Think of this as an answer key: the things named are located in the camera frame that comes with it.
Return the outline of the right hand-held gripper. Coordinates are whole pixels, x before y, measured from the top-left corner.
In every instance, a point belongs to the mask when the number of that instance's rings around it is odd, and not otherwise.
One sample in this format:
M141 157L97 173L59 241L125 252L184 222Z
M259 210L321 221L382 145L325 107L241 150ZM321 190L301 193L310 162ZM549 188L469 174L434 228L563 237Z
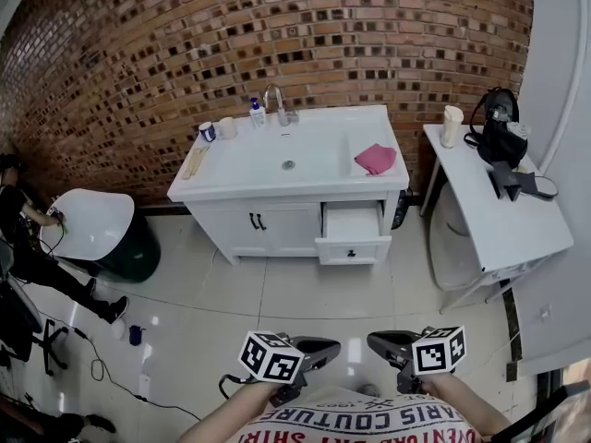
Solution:
M399 393L423 393L421 378L453 373L465 358L465 327L383 330L367 336L369 348L398 370Z

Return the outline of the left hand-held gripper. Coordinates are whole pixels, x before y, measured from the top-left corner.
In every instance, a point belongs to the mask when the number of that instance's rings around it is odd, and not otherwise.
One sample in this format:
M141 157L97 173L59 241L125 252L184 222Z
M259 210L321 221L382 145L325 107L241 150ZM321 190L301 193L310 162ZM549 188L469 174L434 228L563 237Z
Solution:
M250 375L248 383L258 381L280 385L270 399L273 407L280 407L299 397L302 388L308 385L307 373L320 370L340 351L341 343L332 339L250 331L238 362Z

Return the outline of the white drawer with black knob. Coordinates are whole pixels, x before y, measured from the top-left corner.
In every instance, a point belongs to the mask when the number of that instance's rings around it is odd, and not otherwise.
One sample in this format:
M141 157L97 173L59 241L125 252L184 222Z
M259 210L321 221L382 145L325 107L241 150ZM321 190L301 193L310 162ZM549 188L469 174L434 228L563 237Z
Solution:
M382 231L379 201L327 202L322 206L322 237L316 238L322 265L373 265L383 261L392 237Z

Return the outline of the person's right forearm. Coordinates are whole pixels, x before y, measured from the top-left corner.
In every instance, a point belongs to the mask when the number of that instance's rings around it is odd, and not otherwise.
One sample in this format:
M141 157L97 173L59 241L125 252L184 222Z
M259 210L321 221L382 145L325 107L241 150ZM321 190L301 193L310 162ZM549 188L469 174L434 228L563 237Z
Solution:
M450 404L485 440L510 426L510 421L451 373L424 375L422 389Z

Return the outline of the person's left forearm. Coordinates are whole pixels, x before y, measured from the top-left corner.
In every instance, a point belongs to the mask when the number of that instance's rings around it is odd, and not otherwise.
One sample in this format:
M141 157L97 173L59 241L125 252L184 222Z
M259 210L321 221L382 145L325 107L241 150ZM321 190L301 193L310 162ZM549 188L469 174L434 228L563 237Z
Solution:
M191 426L177 443L225 443L263 413L281 386L272 382L242 386L220 407Z

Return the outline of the person's printed white shirt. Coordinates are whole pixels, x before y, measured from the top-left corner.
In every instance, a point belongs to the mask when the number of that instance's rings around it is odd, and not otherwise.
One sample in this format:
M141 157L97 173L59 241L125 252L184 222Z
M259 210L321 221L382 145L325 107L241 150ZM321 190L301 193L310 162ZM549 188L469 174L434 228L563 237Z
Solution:
M325 388L270 410L228 443L482 443L450 404L429 395L384 399Z

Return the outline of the white cabinet door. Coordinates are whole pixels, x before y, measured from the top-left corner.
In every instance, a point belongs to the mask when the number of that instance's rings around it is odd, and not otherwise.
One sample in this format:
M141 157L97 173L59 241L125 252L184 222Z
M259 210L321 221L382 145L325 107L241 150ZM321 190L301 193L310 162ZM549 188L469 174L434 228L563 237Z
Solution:
M216 245L231 256L256 256L264 253L259 227L254 227L247 207L242 205L200 205L198 222Z
M258 207L270 257L316 257L321 237L320 203L267 204Z

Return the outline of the white vanity cabinet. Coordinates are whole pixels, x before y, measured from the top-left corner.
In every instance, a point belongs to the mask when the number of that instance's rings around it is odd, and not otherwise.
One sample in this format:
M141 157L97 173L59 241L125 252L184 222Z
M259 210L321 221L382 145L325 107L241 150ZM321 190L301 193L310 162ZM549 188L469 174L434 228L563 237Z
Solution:
M315 257L323 266L375 265L389 252L400 192L229 198L187 203L233 265L242 257Z

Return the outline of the white side table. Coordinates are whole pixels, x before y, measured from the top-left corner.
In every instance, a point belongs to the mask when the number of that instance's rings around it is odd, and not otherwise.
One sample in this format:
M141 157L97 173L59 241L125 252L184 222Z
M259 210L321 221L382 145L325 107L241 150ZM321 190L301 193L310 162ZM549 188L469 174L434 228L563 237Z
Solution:
M518 268L524 277L545 260L572 247L573 236L555 200L497 198L488 176L492 167L462 140L452 148L443 147L441 130L441 125L423 125L436 160L420 213L427 210L438 173L445 172L478 260L475 278L448 297L440 309L443 314L505 269Z

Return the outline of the black stand device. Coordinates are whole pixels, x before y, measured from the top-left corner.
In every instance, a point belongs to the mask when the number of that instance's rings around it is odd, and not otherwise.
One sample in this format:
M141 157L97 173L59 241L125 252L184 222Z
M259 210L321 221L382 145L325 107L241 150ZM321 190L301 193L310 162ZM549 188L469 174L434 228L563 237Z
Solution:
M537 194L536 177L533 173L515 172L507 162L493 162L488 177L498 199L508 198L515 202L522 194Z

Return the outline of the round black mirror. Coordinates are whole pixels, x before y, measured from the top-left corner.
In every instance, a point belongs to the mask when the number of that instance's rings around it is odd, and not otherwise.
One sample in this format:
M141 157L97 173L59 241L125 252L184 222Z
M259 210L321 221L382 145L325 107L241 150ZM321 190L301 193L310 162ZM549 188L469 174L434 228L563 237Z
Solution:
M536 175L534 177L535 188L533 196L545 201L551 201L558 193L556 184L546 176Z

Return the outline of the black office chair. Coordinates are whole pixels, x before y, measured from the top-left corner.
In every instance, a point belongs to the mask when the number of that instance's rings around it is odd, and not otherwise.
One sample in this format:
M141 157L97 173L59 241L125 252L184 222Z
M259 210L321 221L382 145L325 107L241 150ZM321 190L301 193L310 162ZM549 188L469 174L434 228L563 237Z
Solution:
M52 377L51 360L61 370L67 369L54 352L55 341L67 334L68 328L58 328L50 318L42 323L37 307L11 276L0 281L0 367L10 369L12 359L27 363L32 346L37 345L45 374Z

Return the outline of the white tub with green base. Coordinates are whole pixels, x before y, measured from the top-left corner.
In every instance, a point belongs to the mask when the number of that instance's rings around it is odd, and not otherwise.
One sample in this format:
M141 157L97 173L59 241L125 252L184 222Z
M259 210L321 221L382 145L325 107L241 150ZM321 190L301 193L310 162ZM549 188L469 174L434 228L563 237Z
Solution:
M161 259L160 243L127 194L76 188L48 210L61 226L43 226L42 251L95 278L127 283L146 281Z

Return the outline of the cream tumbler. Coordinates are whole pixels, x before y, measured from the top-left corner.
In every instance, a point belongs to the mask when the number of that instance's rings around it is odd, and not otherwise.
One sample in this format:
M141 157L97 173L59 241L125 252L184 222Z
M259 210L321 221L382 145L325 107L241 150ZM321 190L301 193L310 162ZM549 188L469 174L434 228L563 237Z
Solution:
M459 129L464 121L463 111L453 105L446 105L443 112L443 127L440 132L440 144L451 149L456 143Z

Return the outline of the chrome faucet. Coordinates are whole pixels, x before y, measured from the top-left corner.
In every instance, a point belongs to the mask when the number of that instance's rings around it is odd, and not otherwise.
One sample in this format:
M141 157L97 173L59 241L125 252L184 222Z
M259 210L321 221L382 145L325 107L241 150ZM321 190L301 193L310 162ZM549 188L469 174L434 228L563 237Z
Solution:
M271 98L274 98L276 102L276 113L280 126L289 126L299 122L298 112L286 109L281 89L275 84L269 84L263 93L263 105L268 114L271 112Z

